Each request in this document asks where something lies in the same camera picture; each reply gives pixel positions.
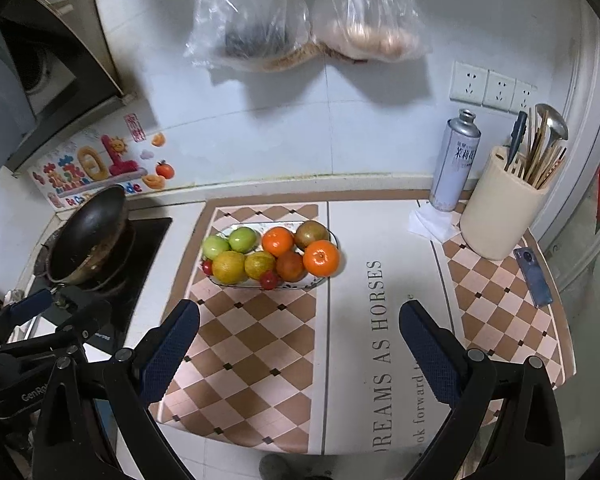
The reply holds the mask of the cherry tomato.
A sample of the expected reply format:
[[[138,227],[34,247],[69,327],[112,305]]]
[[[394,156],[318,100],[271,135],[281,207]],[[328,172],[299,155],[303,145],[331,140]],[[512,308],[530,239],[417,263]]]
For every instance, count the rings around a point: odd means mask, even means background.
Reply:
[[[273,270],[268,270],[261,274],[259,282],[263,290],[273,290],[279,284],[279,277]]]
[[[204,274],[211,276],[213,274],[212,261],[210,259],[204,259],[201,263],[201,269],[204,271]]]

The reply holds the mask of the bright orange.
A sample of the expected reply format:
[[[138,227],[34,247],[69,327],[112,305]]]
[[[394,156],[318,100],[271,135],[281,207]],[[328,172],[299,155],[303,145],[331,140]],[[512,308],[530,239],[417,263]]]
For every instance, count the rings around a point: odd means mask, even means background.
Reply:
[[[294,249],[294,234],[282,226],[274,226],[262,235],[261,246],[265,252],[278,258]]]

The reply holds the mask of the dark orange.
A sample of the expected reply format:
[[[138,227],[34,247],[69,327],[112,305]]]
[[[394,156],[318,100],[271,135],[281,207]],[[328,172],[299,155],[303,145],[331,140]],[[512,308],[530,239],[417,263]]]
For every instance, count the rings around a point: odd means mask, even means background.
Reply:
[[[287,283],[297,283],[306,276],[306,268],[302,255],[298,252],[285,252],[276,261],[276,273],[279,278]]]

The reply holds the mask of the red green apple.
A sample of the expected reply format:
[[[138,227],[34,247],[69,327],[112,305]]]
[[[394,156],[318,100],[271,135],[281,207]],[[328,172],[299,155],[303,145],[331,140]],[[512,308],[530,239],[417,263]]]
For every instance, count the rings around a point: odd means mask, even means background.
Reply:
[[[320,222],[308,220],[300,224],[294,232],[294,244],[304,252],[314,242],[330,240],[329,230]]]

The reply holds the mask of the orange with stem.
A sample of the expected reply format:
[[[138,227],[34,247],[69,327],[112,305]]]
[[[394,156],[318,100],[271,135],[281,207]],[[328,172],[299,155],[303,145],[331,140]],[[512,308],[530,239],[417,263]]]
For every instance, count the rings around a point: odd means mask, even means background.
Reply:
[[[340,267],[340,251],[329,240],[317,240],[304,250],[303,265],[309,274],[329,278]]]

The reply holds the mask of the yellow spotted lemon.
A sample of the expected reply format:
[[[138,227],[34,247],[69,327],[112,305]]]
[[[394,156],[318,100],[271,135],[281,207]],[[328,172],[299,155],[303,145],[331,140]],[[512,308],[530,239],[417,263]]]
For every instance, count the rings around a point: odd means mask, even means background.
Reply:
[[[252,252],[246,255],[245,258],[245,272],[248,278],[259,281],[260,276],[263,272],[268,270],[275,270],[276,259],[269,252],[260,250],[260,252]]]

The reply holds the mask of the black gas stove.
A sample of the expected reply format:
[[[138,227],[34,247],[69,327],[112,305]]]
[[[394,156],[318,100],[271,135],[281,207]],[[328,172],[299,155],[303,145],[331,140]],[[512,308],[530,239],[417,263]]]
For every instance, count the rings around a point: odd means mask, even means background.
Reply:
[[[111,306],[109,322],[88,343],[107,354],[116,352],[124,344],[140,292],[171,223],[169,217],[129,220],[114,248],[114,258],[81,284],[78,292],[55,292],[54,303],[43,318],[58,326],[82,308],[85,299],[105,299]]]

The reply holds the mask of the black wok pan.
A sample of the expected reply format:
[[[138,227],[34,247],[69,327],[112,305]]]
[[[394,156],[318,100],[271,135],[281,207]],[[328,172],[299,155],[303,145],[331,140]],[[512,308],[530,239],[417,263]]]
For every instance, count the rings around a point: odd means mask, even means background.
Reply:
[[[57,285],[79,285],[102,270],[126,229],[128,202],[121,185],[91,196],[59,229],[46,257],[46,275]]]

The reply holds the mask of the blue smartphone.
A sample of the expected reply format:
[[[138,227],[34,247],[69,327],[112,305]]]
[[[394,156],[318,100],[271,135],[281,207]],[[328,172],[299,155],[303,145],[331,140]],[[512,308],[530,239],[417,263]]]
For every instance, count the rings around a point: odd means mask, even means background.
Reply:
[[[514,250],[514,256],[524,276],[535,307],[550,306],[554,298],[535,252],[529,247],[521,247]]]

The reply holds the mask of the silver spray can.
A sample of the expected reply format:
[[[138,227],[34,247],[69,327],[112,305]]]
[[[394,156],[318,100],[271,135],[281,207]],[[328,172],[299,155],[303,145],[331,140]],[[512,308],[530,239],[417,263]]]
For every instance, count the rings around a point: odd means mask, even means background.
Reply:
[[[446,123],[429,201],[440,211],[452,211],[463,193],[476,157],[481,132],[471,110],[459,110]]]

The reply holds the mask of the wooden chopsticks bundle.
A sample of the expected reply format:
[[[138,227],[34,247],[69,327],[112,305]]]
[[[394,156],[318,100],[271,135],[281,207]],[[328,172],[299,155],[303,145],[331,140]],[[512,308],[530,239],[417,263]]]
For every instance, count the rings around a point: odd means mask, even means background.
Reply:
[[[532,188],[546,188],[566,157],[568,127],[554,107],[539,103],[518,114],[507,171]]]

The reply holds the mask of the metal ladle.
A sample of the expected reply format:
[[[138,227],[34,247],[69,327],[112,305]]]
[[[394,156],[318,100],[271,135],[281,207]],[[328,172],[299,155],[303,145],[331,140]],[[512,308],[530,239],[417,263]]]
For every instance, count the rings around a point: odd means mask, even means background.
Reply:
[[[546,103],[536,104],[535,109],[540,114],[541,127],[538,146],[533,150],[531,170],[540,169],[543,159],[556,143],[568,139],[567,124],[558,110]]]

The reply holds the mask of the plastic bag with dark contents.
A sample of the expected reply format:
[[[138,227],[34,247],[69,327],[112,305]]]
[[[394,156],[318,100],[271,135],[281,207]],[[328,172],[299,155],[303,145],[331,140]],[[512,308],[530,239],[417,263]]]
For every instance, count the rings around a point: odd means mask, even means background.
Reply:
[[[196,66],[277,73],[319,54],[306,0],[195,0],[185,55]]]

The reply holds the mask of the colourful wall sticker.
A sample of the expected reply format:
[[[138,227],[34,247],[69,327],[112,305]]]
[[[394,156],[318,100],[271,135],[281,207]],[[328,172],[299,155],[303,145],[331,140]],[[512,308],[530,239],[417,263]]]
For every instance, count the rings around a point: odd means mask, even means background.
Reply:
[[[175,181],[166,135],[135,112],[87,127],[61,142],[27,170],[55,210],[81,206],[111,185],[125,194],[159,192]]]

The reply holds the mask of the dark handled knife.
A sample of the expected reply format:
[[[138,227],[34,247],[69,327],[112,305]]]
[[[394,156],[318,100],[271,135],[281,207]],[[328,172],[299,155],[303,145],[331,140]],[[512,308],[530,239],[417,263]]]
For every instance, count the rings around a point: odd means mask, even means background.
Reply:
[[[528,122],[528,114],[521,110],[518,113],[514,128],[512,131],[512,140],[510,141],[508,154],[506,158],[505,170],[509,170],[509,166],[514,162],[516,154],[519,150],[524,134],[526,133]]]

